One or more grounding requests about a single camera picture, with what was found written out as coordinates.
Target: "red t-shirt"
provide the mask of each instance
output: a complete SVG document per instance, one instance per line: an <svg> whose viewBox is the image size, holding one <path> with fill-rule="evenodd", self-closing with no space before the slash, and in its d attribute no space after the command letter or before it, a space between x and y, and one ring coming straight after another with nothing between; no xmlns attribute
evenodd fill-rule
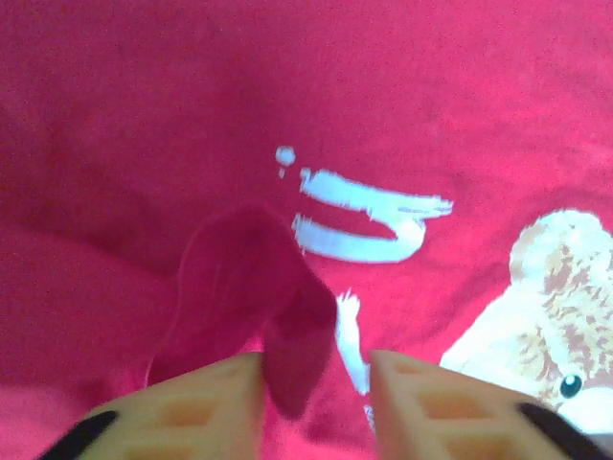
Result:
<svg viewBox="0 0 613 460"><path fill-rule="evenodd" d="M279 383L305 411L270 411L267 458L373 458L334 296L359 306L366 361L439 363L518 279L539 218L577 209L608 244L608 1L4 9L3 459L262 340L271 369L306 376ZM610 390L611 369L572 375Z"/></svg>

